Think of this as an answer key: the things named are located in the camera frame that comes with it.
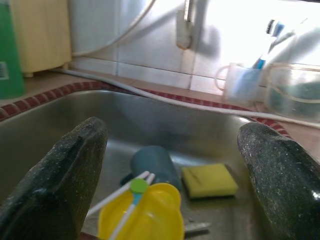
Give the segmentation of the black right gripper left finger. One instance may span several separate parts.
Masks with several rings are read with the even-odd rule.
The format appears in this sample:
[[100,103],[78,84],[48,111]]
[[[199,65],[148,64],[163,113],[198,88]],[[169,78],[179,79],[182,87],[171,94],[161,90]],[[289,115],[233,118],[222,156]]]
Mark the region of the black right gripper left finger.
[[0,208],[3,240],[78,240],[100,178],[105,122],[90,117],[62,136]]

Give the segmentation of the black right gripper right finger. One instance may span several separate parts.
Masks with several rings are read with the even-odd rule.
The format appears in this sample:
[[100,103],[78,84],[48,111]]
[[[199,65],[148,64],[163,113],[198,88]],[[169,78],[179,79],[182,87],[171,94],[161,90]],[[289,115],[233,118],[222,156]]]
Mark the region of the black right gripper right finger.
[[320,164],[267,125],[240,127],[237,146],[262,209],[280,240],[320,238]]

